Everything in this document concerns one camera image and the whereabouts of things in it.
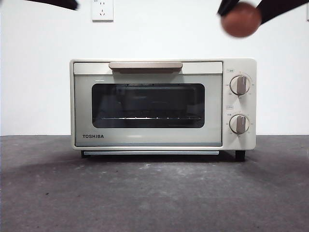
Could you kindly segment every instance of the white appliance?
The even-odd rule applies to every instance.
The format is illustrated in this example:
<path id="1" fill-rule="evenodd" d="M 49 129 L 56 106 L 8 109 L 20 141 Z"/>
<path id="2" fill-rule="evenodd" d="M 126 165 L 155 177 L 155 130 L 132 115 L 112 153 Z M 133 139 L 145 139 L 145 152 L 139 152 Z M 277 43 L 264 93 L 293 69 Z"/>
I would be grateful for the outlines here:
<path id="1" fill-rule="evenodd" d="M 256 62 L 72 60 L 72 147 L 104 154 L 218 154 L 255 147 Z"/>

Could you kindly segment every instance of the oven door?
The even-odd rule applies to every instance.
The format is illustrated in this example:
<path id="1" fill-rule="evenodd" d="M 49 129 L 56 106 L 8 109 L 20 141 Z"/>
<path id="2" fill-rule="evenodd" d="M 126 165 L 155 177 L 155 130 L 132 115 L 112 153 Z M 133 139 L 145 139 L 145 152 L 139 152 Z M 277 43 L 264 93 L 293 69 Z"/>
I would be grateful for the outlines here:
<path id="1" fill-rule="evenodd" d="M 222 63 L 175 63 L 75 63 L 75 146 L 221 146 Z"/>

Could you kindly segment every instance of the glass window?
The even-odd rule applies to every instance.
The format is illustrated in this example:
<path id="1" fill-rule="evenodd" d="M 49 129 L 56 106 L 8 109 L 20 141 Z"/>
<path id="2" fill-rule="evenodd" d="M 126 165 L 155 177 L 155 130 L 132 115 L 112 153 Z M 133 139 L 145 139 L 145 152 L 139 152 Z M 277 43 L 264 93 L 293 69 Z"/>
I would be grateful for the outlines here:
<path id="1" fill-rule="evenodd" d="M 202 84 L 95 84 L 92 123 L 96 128 L 201 128 Z"/>

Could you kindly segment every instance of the white wall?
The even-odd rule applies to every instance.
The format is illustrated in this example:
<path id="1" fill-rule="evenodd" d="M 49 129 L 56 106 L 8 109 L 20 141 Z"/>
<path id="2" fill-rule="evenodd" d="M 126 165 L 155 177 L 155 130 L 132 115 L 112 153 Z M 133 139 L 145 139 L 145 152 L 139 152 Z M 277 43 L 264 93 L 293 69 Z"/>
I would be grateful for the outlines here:
<path id="1" fill-rule="evenodd" d="M 213 57 L 256 58 L 258 134 L 309 134 L 305 6 L 234 39 L 221 30 L 220 0 L 114 0 L 113 23 L 92 23 L 90 0 L 79 2 L 3 1 L 2 135 L 70 134 L 72 58 Z"/>

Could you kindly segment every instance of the temperature knob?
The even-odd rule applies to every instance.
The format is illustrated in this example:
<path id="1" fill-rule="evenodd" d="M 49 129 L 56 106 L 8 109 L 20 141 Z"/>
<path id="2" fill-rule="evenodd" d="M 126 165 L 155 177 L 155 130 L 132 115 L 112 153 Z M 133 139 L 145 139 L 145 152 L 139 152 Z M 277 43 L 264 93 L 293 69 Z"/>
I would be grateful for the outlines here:
<path id="1" fill-rule="evenodd" d="M 243 134 L 249 129 L 249 120 L 244 115 L 235 115 L 230 120 L 230 128 L 236 134 Z"/>
<path id="2" fill-rule="evenodd" d="M 233 93 L 243 95 L 249 91 L 250 81 L 245 75 L 235 76 L 230 82 L 230 88 Z"/>

